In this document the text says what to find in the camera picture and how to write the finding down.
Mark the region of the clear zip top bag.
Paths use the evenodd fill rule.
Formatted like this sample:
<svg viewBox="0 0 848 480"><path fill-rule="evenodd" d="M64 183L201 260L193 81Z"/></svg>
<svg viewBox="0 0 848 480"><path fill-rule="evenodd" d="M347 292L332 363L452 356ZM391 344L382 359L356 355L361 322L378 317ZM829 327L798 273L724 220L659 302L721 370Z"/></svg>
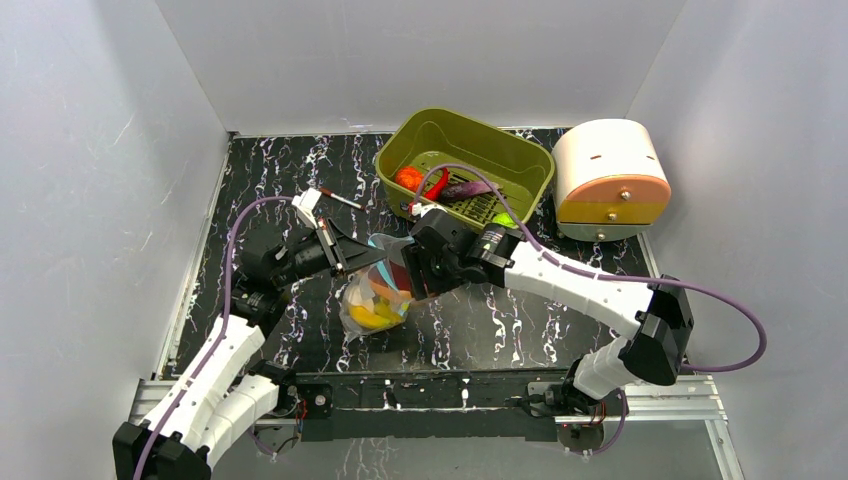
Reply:
<svg viewBox="0 0 848 480"><path fill-rule="evenodd" d="M389 330L406 320L414 298L402 250L412 243L410 236L369 236L367 244L385 257L358 270L343 291L339 317L348 340Z"/></svg>

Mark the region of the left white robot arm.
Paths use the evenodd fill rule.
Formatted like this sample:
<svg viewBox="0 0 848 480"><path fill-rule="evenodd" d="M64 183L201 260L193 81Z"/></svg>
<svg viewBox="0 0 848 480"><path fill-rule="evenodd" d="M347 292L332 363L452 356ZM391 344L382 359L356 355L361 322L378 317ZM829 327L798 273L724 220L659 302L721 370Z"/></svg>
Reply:
<svg viewBox="0 0 848 480"><path fill-rule="evenodd" d="M227 305L184 373L141 421L112 439L119 479L209 479L224 453L266 414L294 411L294 374L269 361L239 373L281 319L292 284L347 275L384 260L384 250L319 219L290 245L244 251Z"/></svg>

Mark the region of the orange toy papaya slice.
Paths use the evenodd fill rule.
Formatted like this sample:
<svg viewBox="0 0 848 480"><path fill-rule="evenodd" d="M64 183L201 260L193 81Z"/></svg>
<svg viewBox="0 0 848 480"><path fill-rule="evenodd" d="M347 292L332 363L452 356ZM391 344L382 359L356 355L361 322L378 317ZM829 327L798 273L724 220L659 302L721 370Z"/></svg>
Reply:
<svg viewBox="0 0 848 480"><path fill-rule="evenodd" d="M393 262L379 262L368 272L371 289L389 302L401 303L413 299L411 282L405 267Z"/></svg>

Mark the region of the red toy chili pepper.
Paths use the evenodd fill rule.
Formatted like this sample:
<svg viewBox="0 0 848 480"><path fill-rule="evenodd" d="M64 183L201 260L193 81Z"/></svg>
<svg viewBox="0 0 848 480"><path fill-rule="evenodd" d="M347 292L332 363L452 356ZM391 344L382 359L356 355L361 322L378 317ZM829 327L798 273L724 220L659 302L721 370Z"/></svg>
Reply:
<svg viewBox="0 0 848 480"><path fill-rule="evenodd" d="M442 193L442 191L448 186L450 179L450 172L448 168L440 169L441 177L438 181L432 185L424 194L423 197L430 201L437 201Z"/></svg>

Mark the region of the purple toy eggplant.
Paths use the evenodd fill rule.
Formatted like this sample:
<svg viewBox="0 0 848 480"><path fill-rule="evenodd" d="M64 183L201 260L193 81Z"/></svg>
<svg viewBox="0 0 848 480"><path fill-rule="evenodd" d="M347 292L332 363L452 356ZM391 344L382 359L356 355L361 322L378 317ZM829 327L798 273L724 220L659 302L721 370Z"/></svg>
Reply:
<svg viewBox="0 0 848 480"><path fill-rule="evenodd" d="M489 185L483 181L456 183L446 186L438 196L438 201L450 204L492 193L499 189L500 186L497 183Z"/></svg>

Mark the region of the yellow toy banana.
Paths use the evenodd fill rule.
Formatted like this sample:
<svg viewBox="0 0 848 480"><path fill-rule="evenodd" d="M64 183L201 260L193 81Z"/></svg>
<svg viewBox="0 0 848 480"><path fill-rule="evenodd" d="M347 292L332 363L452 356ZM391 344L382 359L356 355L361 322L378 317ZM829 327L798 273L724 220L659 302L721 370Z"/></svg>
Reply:
<svg viewBox="0 0 848 480"><path fill-rule="evenodd" d="M352 306L348 309L348 313L356 324L366 330L384 330L396 326L389 326L383 323L374 313L374 308L369 310L363 306Z"/></svg>

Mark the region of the olive green plastic basket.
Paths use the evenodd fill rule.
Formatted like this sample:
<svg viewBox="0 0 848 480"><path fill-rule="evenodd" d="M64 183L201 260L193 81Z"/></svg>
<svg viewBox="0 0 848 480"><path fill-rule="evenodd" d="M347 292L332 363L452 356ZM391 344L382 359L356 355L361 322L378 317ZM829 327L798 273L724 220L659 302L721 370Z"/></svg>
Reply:
<svg viewBox="0 0 848 480"><path fill-rule="evenodd" d="M473 182L476 175L457 169L470 166L500 186L512 211L527 223L554 177L555 162L539 144L512 132L459 113L426 108L410 116L386 141L375 160L392 213L410 220L414 192L395 182L398 171L412 167L425 174L432 187L441 177L441 166L450 172L450 185Z"/></svg>

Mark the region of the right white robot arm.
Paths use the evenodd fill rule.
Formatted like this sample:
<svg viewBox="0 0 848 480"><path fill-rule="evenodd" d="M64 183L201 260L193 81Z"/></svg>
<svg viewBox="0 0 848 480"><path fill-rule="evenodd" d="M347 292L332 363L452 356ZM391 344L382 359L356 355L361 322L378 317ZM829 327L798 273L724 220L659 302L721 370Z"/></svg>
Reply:
<svg viewBox="0 0 848 480"><path fill-rule="evenodd" d="M694 321L673 278L627 282L537 250L517 229L490 223L476 233L445 210L420 204L413 214L412 242L402 256L415 299L488 283L562 304L616 333L609 344L575 360L561 386L530 394L524 409L539 415L587 414L628 384L675 384Z"/></svg>

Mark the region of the yellow green toy pepper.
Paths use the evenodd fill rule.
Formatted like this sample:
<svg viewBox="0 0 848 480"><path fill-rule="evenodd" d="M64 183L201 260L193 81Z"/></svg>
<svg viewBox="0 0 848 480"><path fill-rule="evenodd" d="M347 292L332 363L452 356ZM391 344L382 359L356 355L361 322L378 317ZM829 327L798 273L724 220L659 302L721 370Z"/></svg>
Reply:
<svg viewBox="0 0 848 480"><path fill-rule="evenodd" d="M403 313L398 313L391 304L384 301L375 304L374 313L389 326L400 324L404 320Z"/></svg>

